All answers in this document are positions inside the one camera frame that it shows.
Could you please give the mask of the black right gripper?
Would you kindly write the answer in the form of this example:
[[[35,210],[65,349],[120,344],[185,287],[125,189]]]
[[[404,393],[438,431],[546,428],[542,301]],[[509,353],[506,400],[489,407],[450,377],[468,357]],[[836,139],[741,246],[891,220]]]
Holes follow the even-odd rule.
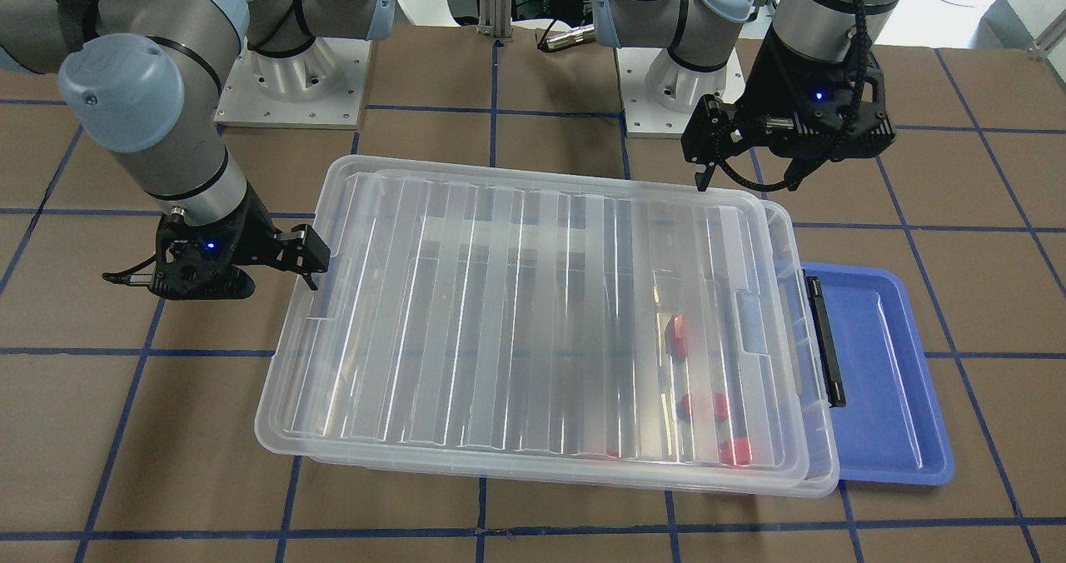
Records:
[[[145,287],[171,301],[244,300],[256,285],[248,266],[264,266],[320,289],[330,268],[332,250],[312,226],[289,232],[274,225],[262,200],[247,190],[239,206],[220,221],[192,226],[175,212],[160,218],[155,251],[145,261],[118,273],[103,273],[112,285]]]

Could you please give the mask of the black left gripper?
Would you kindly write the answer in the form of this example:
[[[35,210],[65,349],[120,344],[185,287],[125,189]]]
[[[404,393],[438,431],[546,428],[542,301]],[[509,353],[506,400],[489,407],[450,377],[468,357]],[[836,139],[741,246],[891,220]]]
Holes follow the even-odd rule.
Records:
[[[894,144],[884,100],[884,74],[872,53],[845,42],[841,62],[804,57],[769,31],[749,81],[734,104],[700,98],[681,136],[695,164],[695,187],[708,190],[711,165],[754,147],[777,157],[821,161],[872,158]]]

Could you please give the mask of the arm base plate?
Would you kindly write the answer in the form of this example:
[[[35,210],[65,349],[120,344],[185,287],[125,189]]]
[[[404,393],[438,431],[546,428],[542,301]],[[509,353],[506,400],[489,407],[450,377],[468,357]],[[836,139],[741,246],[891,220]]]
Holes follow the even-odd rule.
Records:
[[[732,104],[745,89],[736,51],[712,73],[679,66],[664,48],[617,48],[615,55],[625,129],[631,136],[680,136],[702,96]]]
[[[214,120],[224,127],[355,130],[372,47],[327,37],[294,57],[246,50],[225,81]]]

